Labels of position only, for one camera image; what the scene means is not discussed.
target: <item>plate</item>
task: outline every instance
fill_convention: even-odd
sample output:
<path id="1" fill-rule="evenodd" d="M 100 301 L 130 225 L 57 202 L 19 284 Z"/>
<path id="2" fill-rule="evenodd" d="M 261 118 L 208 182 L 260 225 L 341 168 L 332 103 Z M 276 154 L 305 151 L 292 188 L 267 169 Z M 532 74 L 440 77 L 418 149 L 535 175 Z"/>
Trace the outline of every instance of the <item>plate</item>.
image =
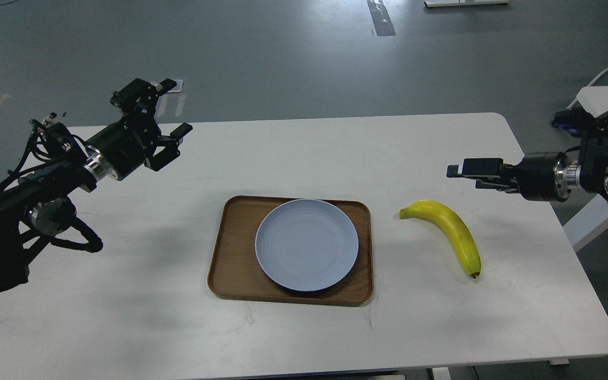
<path id="1" fill-rule="evenodd" d="M 295 199 L 273 209 L 255 237 L 260 267 L 297 291 L 316 291 L 343 279 L 358 257 L 358 233 L 347 214 L 318 199 Z"/>

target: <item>gray floor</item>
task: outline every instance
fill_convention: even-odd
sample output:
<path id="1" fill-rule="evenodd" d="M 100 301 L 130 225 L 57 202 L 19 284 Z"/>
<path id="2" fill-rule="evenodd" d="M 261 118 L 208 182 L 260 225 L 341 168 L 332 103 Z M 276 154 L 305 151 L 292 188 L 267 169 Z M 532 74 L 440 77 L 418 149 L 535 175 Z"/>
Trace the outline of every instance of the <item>gray floor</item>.
<path id="1" fill-rule="evenodd" d="M 135 77 L 185 80 L 186 98 L 169 96 L 159 122 L 494 111 L 526 153 L 577 145 L 548 122 L 608 67 L 608 2 L 384 2 L 396 36 L 375 35 L 365 0 L 0 6 L 0 180 L 22 153 L 27 120 L 55 111 L 66 125 L 106 125 L 119 117 L 111 92 Z M 566 222 L 589 199 L 554 209 Z M 579 257 L 608 310 L 608 231 Z M 608 378 L 608 356 L 477 370 L 485 380 Z M 473 373 L 455 368 L 453 378 Z"/>

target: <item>wooden tray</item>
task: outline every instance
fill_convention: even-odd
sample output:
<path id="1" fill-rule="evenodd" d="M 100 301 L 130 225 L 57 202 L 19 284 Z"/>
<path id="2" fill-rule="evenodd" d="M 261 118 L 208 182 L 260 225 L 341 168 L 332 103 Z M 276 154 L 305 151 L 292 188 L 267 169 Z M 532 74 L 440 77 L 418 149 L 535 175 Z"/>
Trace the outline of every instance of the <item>wooden tray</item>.
<path id="1" fill-rule="evenodd" d="M 226 202 L 208 273 L 208 287 L 218 296 L 232 300 L 362 305 L 372 295 L 374 282 L 369 210 L 360 202 L 326 201 L 347 214 L 359 240 L 358 258 L 337 284 L 320 291 L 292 291 L 273 282 L 261 269 L 255 255 L 255 236 L 260 223 L 271 210 L 293 199 L 239 195 Z"/>

